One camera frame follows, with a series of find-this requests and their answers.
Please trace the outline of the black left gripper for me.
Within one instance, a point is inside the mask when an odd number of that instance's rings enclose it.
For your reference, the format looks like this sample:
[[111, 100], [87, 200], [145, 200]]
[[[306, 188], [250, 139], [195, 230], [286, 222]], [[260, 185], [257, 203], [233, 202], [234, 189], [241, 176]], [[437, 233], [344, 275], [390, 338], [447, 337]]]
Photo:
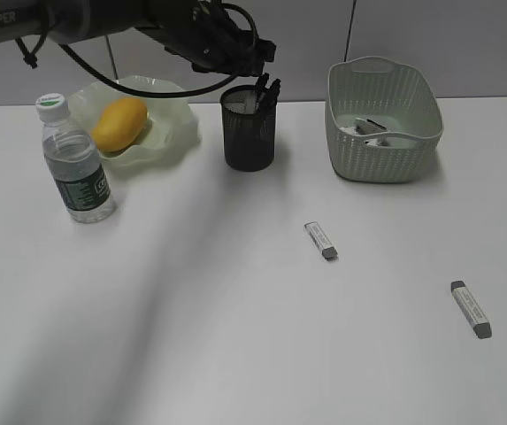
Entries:
[[258, 77], [274, 61], [276, 45], [259, 37], [255, 23], [241, 29], [229, 12], [244, 9], [222, 1], [176, 1], [159, 16], [159, 41], [199, 73]]

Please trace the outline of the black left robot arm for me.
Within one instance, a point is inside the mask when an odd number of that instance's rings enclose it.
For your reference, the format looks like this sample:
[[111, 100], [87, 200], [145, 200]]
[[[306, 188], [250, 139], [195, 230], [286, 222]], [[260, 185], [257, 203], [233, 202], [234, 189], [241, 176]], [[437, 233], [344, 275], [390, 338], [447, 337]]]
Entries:
[[276, 46], [239, 28], [229, 15], [239, 10], [221, 1], [0, 1], [0, 43], [46, 35], [67, 45], [134, 28], [196, 72], [258, 77]]

